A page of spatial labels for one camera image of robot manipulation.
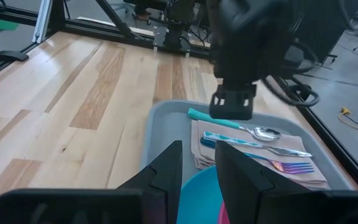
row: pink bowl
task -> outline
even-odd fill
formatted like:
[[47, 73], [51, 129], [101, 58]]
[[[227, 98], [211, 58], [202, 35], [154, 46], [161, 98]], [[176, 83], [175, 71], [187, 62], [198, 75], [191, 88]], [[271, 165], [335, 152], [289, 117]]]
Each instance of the pink bowl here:
[[219, 211], [218, 224], [230, 224], [224, 202], [222, 203], [221, 209]]

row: concrete floor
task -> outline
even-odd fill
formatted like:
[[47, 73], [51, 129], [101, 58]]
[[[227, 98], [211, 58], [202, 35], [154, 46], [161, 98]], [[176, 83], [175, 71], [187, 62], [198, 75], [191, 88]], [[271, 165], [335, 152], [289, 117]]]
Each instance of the concrete floor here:
[[[38, 11], [40, 0], [7, 0], [6, 3], [9, 6]], [[96, 1], [69, 1], [68, 7], [71, 18], [83, 16], [110, 21]], [[150, 11], [155, 17], [158, 16], [157, 11]], [[124, 11], [117, 13], [129, 26], [153, 29], [153, 24], [148, 26], [142, 21], [135, 23], [131, 15], [125, 14]], [[0, 50], [20, 50], [30, 45], [33, 31], [33, 27], [19, 25], [15, 31], [0, 32]], [[344, 34], [332, 52], [339, 57], [334, 63], [328, 60], [324, 64], [331, 69], [319, 68], [296, 77], [311, 85], [321, 95], [321, 102], [312, 107], [312, 110], [358, 160], [358, 131], [342, 124], [337, 118], [341, 107], [345, 106], [352, 111], [352, 118], [358, 121], [358, 52], [352, 51], [357, 46], [358, 38]]]

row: spoon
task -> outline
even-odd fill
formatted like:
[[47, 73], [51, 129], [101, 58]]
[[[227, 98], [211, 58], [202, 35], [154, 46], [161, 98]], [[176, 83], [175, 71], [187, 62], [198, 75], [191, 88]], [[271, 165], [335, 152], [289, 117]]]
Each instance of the spoon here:
[[225, 119], [213, 119], [208, 114], [202, 113], [200, 111], [196, 111], [193, 108], [190, 108], [187, 112], [187, 115], [193, 119], [202, 120], [211, 122], [214, 124], [220, 124], [230, 128], [236, 128], [243, 131], [247, 131], [251, 134], [251, 136], [259, 141], [274, 141], [281, 138], [281, 133], [276, 130], [270, 128], [254, 128], [249, 129], [241, 126], [239, 123], [234, 121], [228, 121]]

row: iridescent fork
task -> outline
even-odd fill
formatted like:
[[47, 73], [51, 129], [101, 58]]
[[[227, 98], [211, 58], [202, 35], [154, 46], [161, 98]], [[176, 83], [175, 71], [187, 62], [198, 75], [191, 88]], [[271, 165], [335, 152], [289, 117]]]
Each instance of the iridescent fork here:
[[[200, 143], [211, 149], [215, 149], [215, 142], [207, 140], [205, 138], [200, 139]], [[262, 156], [254, 155], [251, 153], [244, 152], [245, 155], [255, 158], [265, 160], [276, 168], [276, 170], [286, 173], [286, 174], [308, 174], [314, 172], [313, 166], [309, 162], [278, 162], [275, 160], [267, 159]]]

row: blue bowl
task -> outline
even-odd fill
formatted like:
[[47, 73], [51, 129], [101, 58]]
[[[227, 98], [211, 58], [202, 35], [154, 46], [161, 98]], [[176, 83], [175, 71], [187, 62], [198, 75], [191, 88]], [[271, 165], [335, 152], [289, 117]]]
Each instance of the blue bowl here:
[[212, 166], [194, 175], [182, 187], [177, 223], [218, 223], [223, 203], [216, 167]]

